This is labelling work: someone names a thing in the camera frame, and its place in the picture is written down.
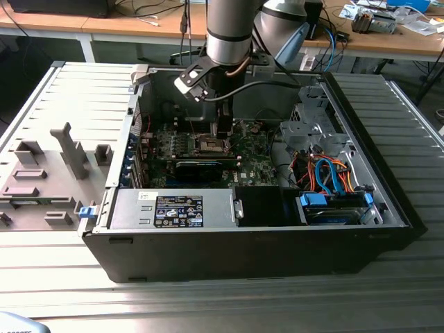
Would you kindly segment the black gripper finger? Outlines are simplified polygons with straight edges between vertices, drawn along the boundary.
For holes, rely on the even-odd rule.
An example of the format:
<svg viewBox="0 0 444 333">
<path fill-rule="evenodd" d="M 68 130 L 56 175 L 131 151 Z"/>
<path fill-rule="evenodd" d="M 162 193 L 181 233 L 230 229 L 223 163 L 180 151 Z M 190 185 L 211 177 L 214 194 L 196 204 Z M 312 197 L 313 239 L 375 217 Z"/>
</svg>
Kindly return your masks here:
<svg viewBox="0 0 444 333">
<path fill-rule="evenodd" d="M 232 99 L 227 99 L 216 104 L 216 137 L 218 139 L 227 139 L 232 132 L 233 110 Z"/>
</svg>

